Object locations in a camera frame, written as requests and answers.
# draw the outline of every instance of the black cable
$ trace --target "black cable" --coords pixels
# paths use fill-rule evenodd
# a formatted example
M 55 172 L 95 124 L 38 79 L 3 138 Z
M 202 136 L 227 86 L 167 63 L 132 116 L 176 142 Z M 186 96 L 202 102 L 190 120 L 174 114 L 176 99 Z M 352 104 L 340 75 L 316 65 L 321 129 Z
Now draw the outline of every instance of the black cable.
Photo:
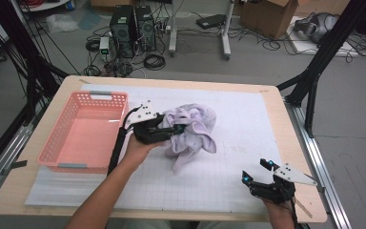
M 144 59 L 144 67 L 148 70 L 159 71 L 166 66 L 165 57 L 157 54 L 149 54 Z

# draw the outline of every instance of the white towel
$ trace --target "white towel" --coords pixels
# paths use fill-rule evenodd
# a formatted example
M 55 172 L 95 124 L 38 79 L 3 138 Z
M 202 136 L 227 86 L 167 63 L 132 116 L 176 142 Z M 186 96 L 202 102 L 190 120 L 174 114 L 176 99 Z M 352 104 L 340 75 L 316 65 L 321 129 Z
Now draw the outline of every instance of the white towel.
M 178 173 L 181 167 L 194 158 L 201 149 L 216 153 L 215 141 L 210 133 L 214 128 L 215 111 L 206 105 L 187 104 L 163 113 L 165 117 L 159 128 L 169 128 L 174 124 L 187 125 L 181 135 L 174 135 L 163 146 L 165 155 L 178 156 L 173 171 Z

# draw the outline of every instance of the grid paper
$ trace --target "grid paper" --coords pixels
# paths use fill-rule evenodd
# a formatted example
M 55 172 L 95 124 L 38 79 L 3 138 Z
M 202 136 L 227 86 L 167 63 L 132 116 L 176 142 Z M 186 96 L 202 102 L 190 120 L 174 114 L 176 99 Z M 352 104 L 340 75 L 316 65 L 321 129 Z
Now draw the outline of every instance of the grid paper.
M 130 178 L 116 208 L 232 213 L 265 211 L 261 201 L 252 197 L 241 182 L 242 170 L 256 181 L 273 180 L 271 172 L 259 165 L 262 157 L 281 163 L 261 94 L 92 84 L 84 85 L 82 90 L 125 92 L 129 94 L 130 109 L 149 99 L 159 112 L 183 104 L 200 103 L 213 108 L 217 115 L 212 132 L 216 154 L 200 151 L 178 174 L 174 174 L 175 158 L 164 156 L 164 149 L 160 147 L 153 149 Z M 80 176 L 76 182 L 70 181 L 72 178 L 64 179 L 64 176 L 41 168 L 26 204 L 79 206 L 87 197 L 85 195 L 103 179 L 102 175 L 89 175 L 97 176 L 97 181 L 80 185 L 86 175 L 72 175 Z M 45 177 L 46 181 L 39 182 L 40 177 Z M 47 179 L 51 180 L 51 188 L 73 190 L 75 198 L 70 195 L 58 201 L 54 195 L 45 195 Z

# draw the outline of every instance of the human arm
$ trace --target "human arm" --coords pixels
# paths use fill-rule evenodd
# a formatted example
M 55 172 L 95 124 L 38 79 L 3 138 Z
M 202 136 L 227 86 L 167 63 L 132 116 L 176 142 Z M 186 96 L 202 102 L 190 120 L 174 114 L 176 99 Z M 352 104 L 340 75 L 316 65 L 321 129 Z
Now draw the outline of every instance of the human arm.
M 263 199 L 263 203 L 269 211 L 270 224 L 273 229 L 294 229 L 294 221 L 288 207 L 276 205 Z
M 130 176 L 145 160 L 150 149 L 158 145 L 160 143 L 142 144 L 131 134 L 126 154 L 120 163 L 76 210 L 66 228 L 105 228 Z

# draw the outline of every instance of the aluminum frame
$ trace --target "aluminum frame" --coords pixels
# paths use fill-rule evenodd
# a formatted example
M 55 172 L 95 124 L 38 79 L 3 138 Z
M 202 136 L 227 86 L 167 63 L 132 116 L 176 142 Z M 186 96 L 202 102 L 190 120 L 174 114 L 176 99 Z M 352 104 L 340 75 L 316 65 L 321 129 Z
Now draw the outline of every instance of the aluminum frame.
M 292 112 L 295 117 L 295 124 L 300 131 L 302 140 L 304 141 L 303 143 L 309 155 L 310 162 L 314 167 L 318 182 L 320 186 L 324 187 L 323 194 L 325 195 L 327 204 L 331 210 L 336 227 L 339 229 L 351 229 L 352 226 L 350 225 L 343 205 L 337 195 L 336 188 L 332 183 L 330 174 L 326 168 L 325 162 L 323 161 L 319 148 L 317 147 L 316 141 L 314 138 L 309 137 L 307 130 L 305 130 L 305 114 L 303 113 L 302 108 L 291 106 L 288 111 Z

